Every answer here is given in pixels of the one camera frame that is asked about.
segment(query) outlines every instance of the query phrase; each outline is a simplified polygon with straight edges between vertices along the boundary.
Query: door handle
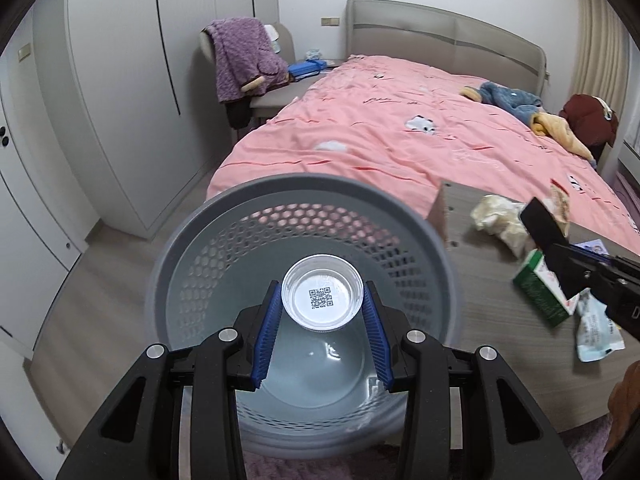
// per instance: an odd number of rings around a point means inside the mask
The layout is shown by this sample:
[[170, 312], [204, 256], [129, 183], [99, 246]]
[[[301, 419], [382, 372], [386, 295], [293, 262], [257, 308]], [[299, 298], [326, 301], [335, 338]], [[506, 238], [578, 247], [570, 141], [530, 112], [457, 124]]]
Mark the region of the door handle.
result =
[[9, 145], [9, 136], [6, 134], [6, 128], [4, 126], [0, 126], [0, 142], [2, 143], [2, 147], [6, 148]]

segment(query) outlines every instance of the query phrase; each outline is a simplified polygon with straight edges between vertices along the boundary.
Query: qr code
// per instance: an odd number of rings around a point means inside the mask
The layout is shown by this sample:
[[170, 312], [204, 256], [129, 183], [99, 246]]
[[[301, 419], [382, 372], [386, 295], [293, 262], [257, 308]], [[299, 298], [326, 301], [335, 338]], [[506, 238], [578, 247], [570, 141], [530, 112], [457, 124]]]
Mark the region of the qr code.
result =
[[309, 291], [311, 298], [311, 308], [322, 308], [324, 306], [334, 306], [334, 299], [331, 297], [331, 287], [312, 288]]

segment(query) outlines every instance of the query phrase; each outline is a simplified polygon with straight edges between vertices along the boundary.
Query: bed headboard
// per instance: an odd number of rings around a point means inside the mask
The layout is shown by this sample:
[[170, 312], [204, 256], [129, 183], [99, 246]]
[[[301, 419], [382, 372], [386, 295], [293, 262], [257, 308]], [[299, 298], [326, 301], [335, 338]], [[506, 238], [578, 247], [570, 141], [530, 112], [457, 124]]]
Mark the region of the bed headboard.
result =
[[546, 55], [488, 23], [389, 0], [347, 1], [347, 58], [391, 56], [542, 94]]

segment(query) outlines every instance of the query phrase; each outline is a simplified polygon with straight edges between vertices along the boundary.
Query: blue fleece garment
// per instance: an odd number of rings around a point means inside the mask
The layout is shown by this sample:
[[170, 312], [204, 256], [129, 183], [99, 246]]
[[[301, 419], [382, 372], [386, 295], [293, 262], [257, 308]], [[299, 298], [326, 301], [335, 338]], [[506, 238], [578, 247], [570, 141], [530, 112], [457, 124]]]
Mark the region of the blue fleece garment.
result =
[[482, 83], [478, 92], [482, 96], [482, 104], [502, 108], [529, 128], [532, 115], [537, 114], [542, 106], [542, 100], [537, 95], [524, 90], [505, 88], [491, 81]]

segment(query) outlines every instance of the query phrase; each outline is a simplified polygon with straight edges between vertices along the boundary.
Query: silver screw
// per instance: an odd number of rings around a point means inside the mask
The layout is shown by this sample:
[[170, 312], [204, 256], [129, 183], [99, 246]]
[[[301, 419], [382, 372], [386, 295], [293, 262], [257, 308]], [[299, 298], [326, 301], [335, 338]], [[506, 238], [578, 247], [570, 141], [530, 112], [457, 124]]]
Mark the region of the silver screw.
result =
[[424, 332], [420, 332], [419, 330], [409, 330], [409, 332], [406, 333], [406, 338], [412, 343], [422, 343], [427, 339], [427, 336], [424, 335]]
[[162, 354], [164, 354], [162, 345], [151, 345], [146, 349], [146, 356], [150, 359], [158, 359]]
[[233, 341], [236, 337], [238, 337], [238, 332], [236, 332], [233, 328], [225, 328], [218, 334], [218, 338], [220, 338], [220, 341], [224, 341], [225, 343]]
[[491, 348], [490, 346], [483, 346], [480, 349], [480, 357], [482, 359], [485, 359], [487, 361], [493, 361], [495, 358], [498, 357], [498, 352], [496, 352], [493, 348]]

